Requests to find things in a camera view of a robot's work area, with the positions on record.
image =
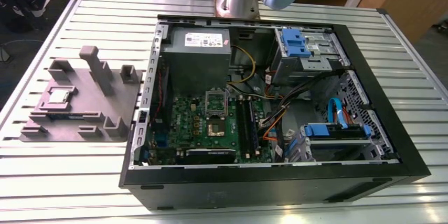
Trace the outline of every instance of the ram slot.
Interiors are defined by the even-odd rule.
[[[247,111],[248,111],[248,120],[250,122],[250,148],[251,148],[251,153],[255,155],[259,155],[259,136],[258,136],[258,124],[255,121],[255,112],[254,112],[254,106],[252,106],[252,100],[247,101]]]
[[[236,103],[236,122],[238,122],[238,139],[240,142],[242,158],[251,158],[250,151],[250,125],[246,117],[246,101],[243,98]]]
[[[255,121],[255,112],[252,101],[240,100],[236,103],[236,120],[238,120],[238,135],[240,141],[240,151],[243,158],[251,158],[252,155],[259,155],[259,139],[258,128]]]

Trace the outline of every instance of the motherboard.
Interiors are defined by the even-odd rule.
[[[196,155],[194,164],[232,158],[232,163],[270,163],[268,142],[259,144],[258,125],[264,118],[259,98],[220,96],[175,97],[171,130],[150,132],[152,164],[176,165]]]

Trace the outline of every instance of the slotted aluminum surface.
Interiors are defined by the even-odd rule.
[[[123,223],[424,223],[448,221],[448,105],[434,74],[387,16],[372,9],[260,6],[263,19],[347,25],[432,176],[354,203],[148,211],[118,187],[126,143],[22,143],[55,58],[87,67],[83,45],[112,69],[146,70],[158,14],[212,16],[212,0],[72,0],[0,114],[0,221]]]

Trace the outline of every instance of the green circuit board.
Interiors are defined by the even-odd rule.
[[[259,149],[260,155],[242,157],[236,103],[236,98],[228,98],[227,116],[219,118],[206,116],[206,97],[175,98],[167,149],[158,149],[158,160],[162,165],[172,165],[175,150],[188,148],[230,148],[236,150],[236,163],[271,163],[272,151],[268,145]],[[252,104],[256,120],[259,120],[264,117],[263,102],[255,99]],[[219,98],[210,98],[208,109],[223,110],[223,101]],[[215,128],[219,126],[211,120],[220,122],[219,130]],[[220,135],[211,136],[215,131],[219,131]]]

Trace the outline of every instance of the floor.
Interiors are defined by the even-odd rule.
[[[15,34],[0,24],[0,44],[12,40],[40,40],[44,41],[52,24],[55,24],[68,0],[52,0],[47,6],[46,22],[47,28],[42,31]],[[2,19],[12,17],[12,14],[0,13]],[[3,108],[8,97],[20,81],[20,78],[28,68],[28,65],[40,48],[36,41],[16,42],[6,46],[14,60],[11,63],[0,63],[0,109]],[[431,29],[424,38],[415,45],[436,76],[448,87],[448,34],[440,34],[436,29]]]

